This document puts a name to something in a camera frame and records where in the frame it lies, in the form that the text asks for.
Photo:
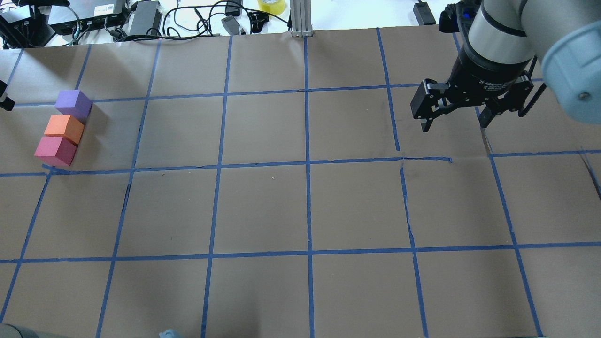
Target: stacked cubes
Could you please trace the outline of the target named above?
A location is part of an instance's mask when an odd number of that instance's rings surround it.
[[[92,101],[79,90],[63,90],[54,107],[63,115],[50,117],[35,156],[48,165],[71,165],[84,132]]]

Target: pink cube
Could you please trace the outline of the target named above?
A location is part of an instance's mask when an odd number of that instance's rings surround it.
[[[69,166],[75,156],[75,150],[77,147],[64,137],[44,136],[35,150],[35,157],[47,165]]]

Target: power adapter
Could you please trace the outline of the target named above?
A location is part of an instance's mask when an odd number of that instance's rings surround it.
[[[157,35],[160,24],[159,2],[138,1],[135,5],[129,35]]]
[[[425,1],[420,1],[413,5],[413,13],[415,14],[415,18],[417,19],[417,22],[419,22],[420,26],[436,24],[436,19],[434,19],[434,16],[432,15],[430,6],[428,6],[428,3]]]

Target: yellow tape roll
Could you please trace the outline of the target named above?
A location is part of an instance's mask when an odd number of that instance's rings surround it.
[[[284,0],[257,0],[259,9],[273,15],[280,15],[286,8]]]

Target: orange cube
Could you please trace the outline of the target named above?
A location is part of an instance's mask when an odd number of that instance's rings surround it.
[[[84,125],[72,115],[52,115],[44,135],[64,137],[77,146],[83,132]]]

